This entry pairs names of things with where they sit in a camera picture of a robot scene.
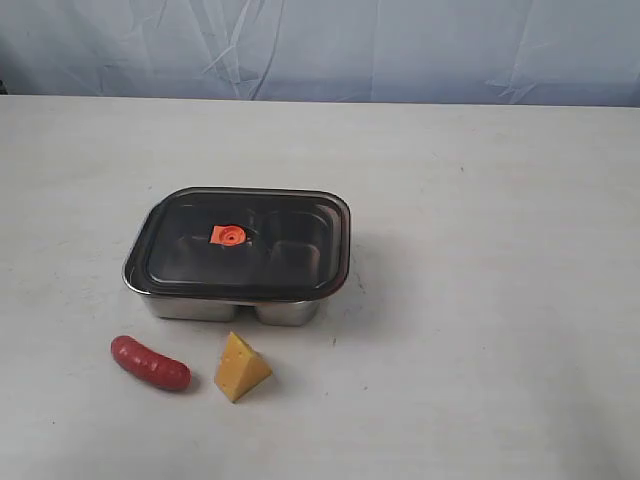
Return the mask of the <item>yellow toy cheese wedge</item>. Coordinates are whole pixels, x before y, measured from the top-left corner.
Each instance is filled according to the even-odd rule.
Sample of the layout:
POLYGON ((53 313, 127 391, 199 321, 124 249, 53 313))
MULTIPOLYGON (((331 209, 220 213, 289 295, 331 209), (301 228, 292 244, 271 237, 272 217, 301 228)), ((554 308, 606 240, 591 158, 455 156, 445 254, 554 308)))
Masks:
POLYGON ((232 402, 272 375, 265 359, 243 338, 230 332, 214 377, 215 385, 232 402))

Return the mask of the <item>red toy sausage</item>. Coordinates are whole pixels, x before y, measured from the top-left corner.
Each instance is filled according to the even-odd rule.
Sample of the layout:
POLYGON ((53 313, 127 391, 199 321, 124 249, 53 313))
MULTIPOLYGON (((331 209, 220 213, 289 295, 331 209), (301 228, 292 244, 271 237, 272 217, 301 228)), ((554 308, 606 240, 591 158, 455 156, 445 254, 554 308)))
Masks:
POLYGON ((184 391, 191 383, 191 371, 185 364, 149 349, 131 336, 115 337, 110 349, 121 368, 154 387, 184 391))

